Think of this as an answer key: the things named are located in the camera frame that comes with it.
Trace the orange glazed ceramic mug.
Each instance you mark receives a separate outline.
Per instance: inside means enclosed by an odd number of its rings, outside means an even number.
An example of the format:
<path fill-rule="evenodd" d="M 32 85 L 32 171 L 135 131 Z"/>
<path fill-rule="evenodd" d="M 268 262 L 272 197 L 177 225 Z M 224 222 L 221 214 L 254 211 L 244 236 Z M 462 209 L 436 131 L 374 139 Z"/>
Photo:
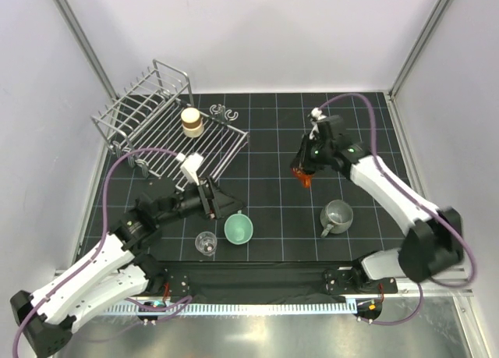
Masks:
<path fill-rule="evenodd" d="M 311 180 L 314 176 L 313 173 L 305 172 L 301 168 L 292 168 L 293 175 L 301 182 L 304 188 L 311 187 Z"/>

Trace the cream cup with cork band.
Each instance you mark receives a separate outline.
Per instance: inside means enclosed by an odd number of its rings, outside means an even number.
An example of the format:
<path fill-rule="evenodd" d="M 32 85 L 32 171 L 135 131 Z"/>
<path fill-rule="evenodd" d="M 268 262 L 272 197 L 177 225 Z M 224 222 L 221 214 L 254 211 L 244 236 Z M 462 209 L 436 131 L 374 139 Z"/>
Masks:
<path fill-rule="evenodd" d="M 197 138 L 203 133 L 203 119 L 197 108 L 188 107 L 182 110 L 182 131 L 189 138 Z"/>

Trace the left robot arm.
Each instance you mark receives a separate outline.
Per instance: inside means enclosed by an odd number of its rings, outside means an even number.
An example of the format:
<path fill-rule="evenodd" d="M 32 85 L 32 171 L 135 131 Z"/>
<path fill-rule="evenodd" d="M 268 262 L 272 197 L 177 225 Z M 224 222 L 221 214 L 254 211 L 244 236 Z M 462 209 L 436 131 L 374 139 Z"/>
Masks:
<path fill-rule="evenodd" d="M 50 357 L 107 307 L 142 293 L 158 295 L 168 272 L 149 249 L 167 226 L 191 215 L 227 218 L 244 205 L 212 178 L 184 190 L 170 179 L 145 186 L 133 207 L 106 225 L 104 237 L 72 267 L 46 286 L 11 298 L 17 337 L 25 337 L 36 356 Z"/>

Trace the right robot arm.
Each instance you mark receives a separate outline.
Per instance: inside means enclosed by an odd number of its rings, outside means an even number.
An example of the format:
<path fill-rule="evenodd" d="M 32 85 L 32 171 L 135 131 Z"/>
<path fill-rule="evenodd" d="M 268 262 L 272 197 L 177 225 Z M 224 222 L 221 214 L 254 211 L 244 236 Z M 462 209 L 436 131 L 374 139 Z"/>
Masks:
<path fill-rule="evenodd" d="M 362 142 L 353 142 L 339 115 L 310 113 L 313 128 L 303 135 L 290 168 L 304 187 L 326 167 L 343 175 L 371 197 L 395 220 L 405 238 L 398 249 L 381 250 L 356 259 L 352 286 L 370 292 L 380 279 L 403 276 L 415 283 L 462 263 L 461 216 L 440 209 L 403 183 Z"/>

